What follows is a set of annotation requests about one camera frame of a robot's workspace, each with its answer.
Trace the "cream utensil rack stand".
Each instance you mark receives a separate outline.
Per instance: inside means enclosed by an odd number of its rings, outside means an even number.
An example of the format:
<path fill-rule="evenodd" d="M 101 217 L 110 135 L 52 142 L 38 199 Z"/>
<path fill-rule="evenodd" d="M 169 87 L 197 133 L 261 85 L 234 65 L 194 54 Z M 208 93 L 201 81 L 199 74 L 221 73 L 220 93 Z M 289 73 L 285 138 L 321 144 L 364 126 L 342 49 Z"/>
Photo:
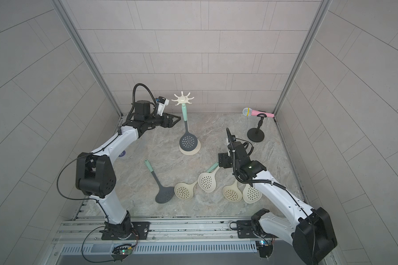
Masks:
<path fill-rule="evenodd" d="M 201 143 L 198 138 L 189 132 L 188 124 L 188 112 L 186 104 L 191 104 L 190 100 L 194 97 L 189 98 L 190 93 L 186 96 L 181 92 L 181 96 L 174 95 L 176 99 L 172 99 L 173 102 L 177 102 L 177 106 L 180 104 L 184 119 L 185 133 L 179 140 L 179 149 L 184 155 L 192 156 L 197 154 L 201 149 Z"/>

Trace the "grey skimmer green handle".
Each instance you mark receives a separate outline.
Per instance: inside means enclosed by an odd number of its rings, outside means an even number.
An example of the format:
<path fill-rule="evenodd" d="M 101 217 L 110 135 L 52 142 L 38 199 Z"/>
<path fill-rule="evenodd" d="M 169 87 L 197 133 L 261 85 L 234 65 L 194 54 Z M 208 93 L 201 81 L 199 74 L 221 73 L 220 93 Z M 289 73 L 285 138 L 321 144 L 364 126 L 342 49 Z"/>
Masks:
<path fill-rule="evenodd" d="M 182 104 L 182 114 L 184 118 L 185 133 L 179 140 L 179 145 L 183 151 L 193 151 L 198 146 L 198 139 L 196 136 L 189 132 L 188 128 L 188 114 L 186 104 Z"/>
<path fill-rule="evenodd" d="M 156 181 L 156 183 L 157 183 L 157 185 L 159 187 L 159 192 L 158 192 L 158 194 L 155 197 L 155 201 L 158 204 L 164 204 L 164 203 L 169 202 L 173 198 L 173 196 L 175 195 L 174 187 L 165 187 L 165 186 L 163 186 L 160 183 L 160 181 L 158 180 L 158 178 L 157 178 L 157 176 L 156 176 L 156 174 L 155 174 L 150 162 L 147 159 L 144 160 L 144 162 L 145 162 L 148 170 L 151 172 L 153 178 L 155 179 L 155 181 Z"/>

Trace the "cream skimmer green handle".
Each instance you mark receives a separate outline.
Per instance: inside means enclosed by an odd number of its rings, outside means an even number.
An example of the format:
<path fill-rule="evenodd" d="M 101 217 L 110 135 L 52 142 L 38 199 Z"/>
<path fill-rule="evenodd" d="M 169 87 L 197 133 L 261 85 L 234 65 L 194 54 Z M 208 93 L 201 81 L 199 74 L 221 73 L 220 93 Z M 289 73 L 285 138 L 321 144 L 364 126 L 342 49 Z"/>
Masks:
<path fill-rule="evenodd" d="M 216 189 L 215 175 L 218 170 L 219 163 L 216 162 L 206 172 L 199 175 L 198 184 L 204 192 L 211 193 Z"/>

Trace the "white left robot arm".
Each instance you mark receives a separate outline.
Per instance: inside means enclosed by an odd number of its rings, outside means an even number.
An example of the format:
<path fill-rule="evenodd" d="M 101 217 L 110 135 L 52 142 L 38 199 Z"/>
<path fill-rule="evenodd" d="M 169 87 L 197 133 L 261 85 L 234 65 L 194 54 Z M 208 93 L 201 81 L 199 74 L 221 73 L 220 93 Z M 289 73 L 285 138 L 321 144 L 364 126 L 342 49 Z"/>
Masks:
<path fill-rule="evenodd" d="M 129 211 L 121 205 L 115 192 L 117 178 L 113 164 L 120 154 L 138 140 L 146 131 L 156 127 L 172 128 L 181 118 L 166 113 L 169 100 L 152 97 L 148 100 L 132 100 L 126 121 L 117 132 L 92 152 L 82 152 L 76 162 L 75 187 L 84 198 L 96 202 L 105 214 L 103 239 L 139 239 L 139 233 L 131 222 Z"/>

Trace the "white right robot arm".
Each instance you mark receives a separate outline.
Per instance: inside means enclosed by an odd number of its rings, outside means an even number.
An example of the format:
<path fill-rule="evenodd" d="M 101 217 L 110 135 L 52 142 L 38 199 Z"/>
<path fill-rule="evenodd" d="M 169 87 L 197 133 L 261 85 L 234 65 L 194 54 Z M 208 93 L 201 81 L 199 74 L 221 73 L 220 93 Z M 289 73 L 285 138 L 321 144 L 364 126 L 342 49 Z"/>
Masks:
<path fill-rule="evenodd" d="M 235 179 L 267 197 L 285 216 L 262 209 L 252 216 L 255 233 L 272 234 L 293 246 L 307 265 L 316 265 L 338 245 L 331 217 L 323 208 L 313 208 L 280 184 L 259 161 L 251 160 L 243 141 L 227 132 L 227 152 L 219 164 L 230 168 Z"/>

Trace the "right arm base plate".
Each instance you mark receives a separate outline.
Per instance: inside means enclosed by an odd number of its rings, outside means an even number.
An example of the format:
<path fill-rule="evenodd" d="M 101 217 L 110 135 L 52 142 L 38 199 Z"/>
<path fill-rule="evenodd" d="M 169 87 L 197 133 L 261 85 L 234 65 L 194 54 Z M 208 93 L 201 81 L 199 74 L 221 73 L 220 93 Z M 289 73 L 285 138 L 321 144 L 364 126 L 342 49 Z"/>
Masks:
<path fill-rule="evenodd" d="M 258 222 L 255 220 L 238 220 L 235 222 L 235 231 L 240 239 L 260 238 L 263 235 Z"/>

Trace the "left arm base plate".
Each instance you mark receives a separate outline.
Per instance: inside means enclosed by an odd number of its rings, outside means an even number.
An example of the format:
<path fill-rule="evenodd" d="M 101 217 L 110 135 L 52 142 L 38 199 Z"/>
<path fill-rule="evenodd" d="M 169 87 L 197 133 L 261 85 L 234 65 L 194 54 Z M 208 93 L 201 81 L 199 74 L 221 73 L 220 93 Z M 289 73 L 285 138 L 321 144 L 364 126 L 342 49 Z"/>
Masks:
<path fill-rule="evenodd" d="M 108 225 L 100 229 L 101 240 L 146 240 L 149 233 L 150 222 L 131 222 L 130 224 Z"/>

